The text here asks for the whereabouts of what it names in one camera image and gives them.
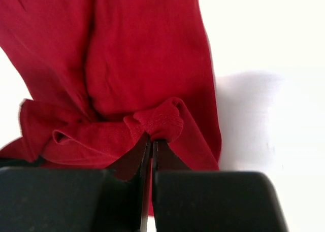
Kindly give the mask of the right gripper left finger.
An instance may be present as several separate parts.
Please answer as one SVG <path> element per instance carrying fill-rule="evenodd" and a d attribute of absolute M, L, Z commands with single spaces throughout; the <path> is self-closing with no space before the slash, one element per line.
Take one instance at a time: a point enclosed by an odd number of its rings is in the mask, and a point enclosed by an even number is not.
<path fill-rule="evenodd" d="M 106 169 L 1 159 L 1 231 L 146 231 L 151 143 Z"/>

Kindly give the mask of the dark red t-shirt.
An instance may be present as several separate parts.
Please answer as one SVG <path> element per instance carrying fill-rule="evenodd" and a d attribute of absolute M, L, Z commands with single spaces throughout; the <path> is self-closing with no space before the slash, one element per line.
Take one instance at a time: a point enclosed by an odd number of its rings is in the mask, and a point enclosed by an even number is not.
<path fill-rule="evenodd" d="M 193 170 L 218 169 L 199 0 L 1 0 L 1 48 L 32 96 L 1 158 L 103 169 L 149 135 Z"/>

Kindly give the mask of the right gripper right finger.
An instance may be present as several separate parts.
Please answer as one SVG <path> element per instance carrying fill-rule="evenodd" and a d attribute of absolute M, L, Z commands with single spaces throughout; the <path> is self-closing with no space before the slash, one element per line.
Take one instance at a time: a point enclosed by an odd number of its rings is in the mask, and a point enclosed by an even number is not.
<path fill-rule="evenodd" d="M 259 172 L 193 171 L 169 148 L 152 149 L 157 231 L 287 231 L 275 188 Z"/>

